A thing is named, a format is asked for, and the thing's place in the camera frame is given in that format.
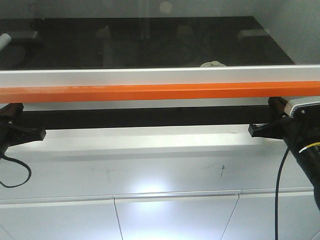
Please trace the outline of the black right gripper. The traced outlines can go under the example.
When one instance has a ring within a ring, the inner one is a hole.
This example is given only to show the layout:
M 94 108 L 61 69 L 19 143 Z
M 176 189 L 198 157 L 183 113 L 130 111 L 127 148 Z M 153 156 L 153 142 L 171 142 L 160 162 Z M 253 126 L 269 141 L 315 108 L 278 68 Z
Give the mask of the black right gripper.
M 248 132 L 251 137 L 282 138 L 291 146 L 296 159 L 318 158 L 320 156 L 320 108 L 307 110 L 306 114 L 290 117 L 285 113 L 288 101 L 276 96 L 268 99 L 272 116 L 277 119 L 266 124 L 250 124 Z

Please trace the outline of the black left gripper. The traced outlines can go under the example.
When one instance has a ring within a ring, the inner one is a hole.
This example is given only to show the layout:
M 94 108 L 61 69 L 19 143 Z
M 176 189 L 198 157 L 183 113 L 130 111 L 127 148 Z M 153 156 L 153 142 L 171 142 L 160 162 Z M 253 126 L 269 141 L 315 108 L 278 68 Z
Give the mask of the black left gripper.
M 22 103 L 10 103 L 0 109 L 0 154 L 6 153 L 11 145 L 21 145 L 43 141 L 46 136 L 44 128 L 29 128 L 16 125 L 24 110 Z

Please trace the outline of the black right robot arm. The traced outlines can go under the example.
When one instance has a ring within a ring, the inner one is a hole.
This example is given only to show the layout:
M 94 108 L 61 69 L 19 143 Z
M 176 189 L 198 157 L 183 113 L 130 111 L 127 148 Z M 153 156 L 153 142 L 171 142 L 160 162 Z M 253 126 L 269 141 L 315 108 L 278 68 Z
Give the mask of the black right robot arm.
M 313 186 L 316 205 L 320 206 L 320 97 L 285 100 L 270 97 L 268 105 L 275 120 L 262 125 L 250 124 L 252 137 L 280 139 L 289 147 L 296 162 Z

